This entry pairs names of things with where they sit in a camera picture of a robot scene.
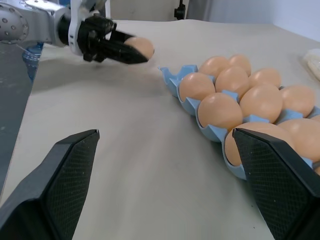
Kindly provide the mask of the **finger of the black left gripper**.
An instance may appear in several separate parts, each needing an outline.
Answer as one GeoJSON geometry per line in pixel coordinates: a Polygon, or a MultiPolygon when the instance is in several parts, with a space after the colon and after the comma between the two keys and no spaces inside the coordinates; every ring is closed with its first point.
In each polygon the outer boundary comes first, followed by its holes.
{"type": "Polygon", "coordinates": [[[109,37],[110,41],[114,41],[114,42],[120,42],[120,43],[124,43],[126,40],[132,38],[133,35],[130,35],[128,33],[122,32],[122,31],[118,31],[118,30],[113,30],[111,32],[111,35],[109,37]]]}
{"type": "Polygon", "coordinates": [[[149,61],[136,48],[122,42],[110,40],[101,40],[98,43],[98,59],[99,62],[111,59],[127,65],[142,64],[149,61]]]}

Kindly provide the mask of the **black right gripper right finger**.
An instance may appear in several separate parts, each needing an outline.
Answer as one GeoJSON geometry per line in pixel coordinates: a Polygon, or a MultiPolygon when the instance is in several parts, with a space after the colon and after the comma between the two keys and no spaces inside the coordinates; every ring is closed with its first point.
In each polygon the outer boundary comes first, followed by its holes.
{"type": "Polygon", "coordinates": [[[240,127],[232,136],[274,239],[318,240],[320,176],[284,140],[240,127]]]}

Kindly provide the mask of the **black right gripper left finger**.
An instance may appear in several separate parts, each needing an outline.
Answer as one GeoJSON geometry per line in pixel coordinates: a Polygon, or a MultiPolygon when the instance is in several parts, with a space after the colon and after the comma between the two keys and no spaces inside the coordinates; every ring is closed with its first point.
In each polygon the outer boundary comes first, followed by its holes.
{"type": "Polygon", "coordinates": [[[97,129],[56,142],[0,208],[2,240],[71,240],[91,180],[97,129]]]}

